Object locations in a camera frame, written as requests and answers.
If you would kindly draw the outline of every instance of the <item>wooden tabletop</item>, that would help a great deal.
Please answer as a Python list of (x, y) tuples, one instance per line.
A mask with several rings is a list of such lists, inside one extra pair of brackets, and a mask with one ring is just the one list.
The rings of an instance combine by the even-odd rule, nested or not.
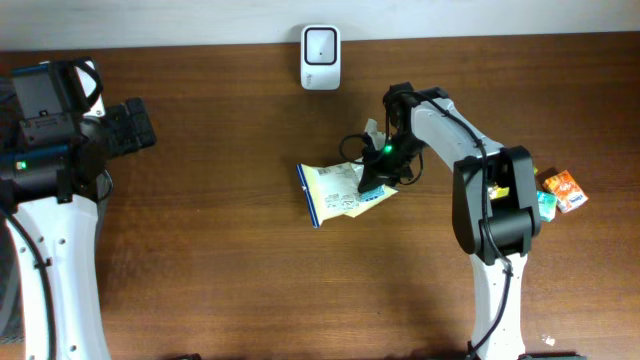
[[(299, 81), (299, 46), (0, 54), (4, 70), (92, 56), (104, 101), (143, 97), (158, 144), (109, 165), (97, 249), (114, 359), (352, 359), (464, 351), (468, 256), (452, 176), (433, 152), (416, 185), (356, 219), (311, 226), (295, 165), (342, 162), (382, 120), (390, 84), (444, 87), (476, 127), (590, 200), (544, 223), (522, 289), (529, 352), (640, 351), (640, 33), (347, 42), (337, 91)], [(549, 346), (543, 337), (555, 339)], [(0, 347), (19, 359), (22, 345)]]

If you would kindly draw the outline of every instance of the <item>white wall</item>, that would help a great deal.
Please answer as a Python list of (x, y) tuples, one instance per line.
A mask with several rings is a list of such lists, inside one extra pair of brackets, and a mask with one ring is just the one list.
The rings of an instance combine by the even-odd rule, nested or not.
[(0, 49), (640, 30), (640, 0), (0, 0)]

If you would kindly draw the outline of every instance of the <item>robotic arm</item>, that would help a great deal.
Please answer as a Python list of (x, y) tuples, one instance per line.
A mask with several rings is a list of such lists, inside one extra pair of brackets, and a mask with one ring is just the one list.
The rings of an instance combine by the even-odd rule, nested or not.
[[(394, 85), (383, 103), (387, 121), (397, 131), (382, 151), (365, 136), (358, 190), (412, 179), (411, 161), (419, 155), (422, 164), (423, 149), (433, 148), (453, 172), (453, 228), (473, 268), (471, 358), (517, 359), (525, 352), (520, 333), (522, 273), (531, 239), (540, 232), (531, 156), (523, 147), (505, 148), (483, 135), (440, 88), (414, 91), (409, 83)], [(508, 187), (509, 196), (489, 201), (488, 185), (493, 184)]]
[(21, 114), (0, 153), (0, 210), (20, 268), (26, 358), (108, 360), (94, 262), (98, 206), (113, 187), (106, 163), (155, 134), (141, 99), (104, 108), (89, 58), (12, 80)]

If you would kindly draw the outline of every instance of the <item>orange package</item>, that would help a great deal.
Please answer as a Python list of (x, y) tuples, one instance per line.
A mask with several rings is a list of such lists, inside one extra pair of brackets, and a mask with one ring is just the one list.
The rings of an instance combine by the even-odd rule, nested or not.
[(558, 197), (558, 209), (563, 213), (575, 210), (589, 200), (568, 171), (545, 180), (544, 188)]

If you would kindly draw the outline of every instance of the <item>brown table surface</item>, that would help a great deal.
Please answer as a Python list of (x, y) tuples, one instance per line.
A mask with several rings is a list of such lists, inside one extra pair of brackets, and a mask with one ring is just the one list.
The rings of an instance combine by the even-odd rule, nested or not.
[[(341, 162), (390, 84), (446, 88), (460, 111), (590, 197), (544, 223), (522, 289), (529, 352), (640, 351), (640, 33), (346, 42), (342, 85), (299, 83), (297, 44), (2, 54), (6, 69), (91, 55), (104, 100), (141, 96), (158, 144), (113, 161), (97, 249), (114, 359), (383, 358), (463, 351), (471, 266), (452, 176), (311, 226), (295, 172)], [(543, 336), (556, 340), (546, 345)], [(3, 359), (22, 345), (0, 347)]]

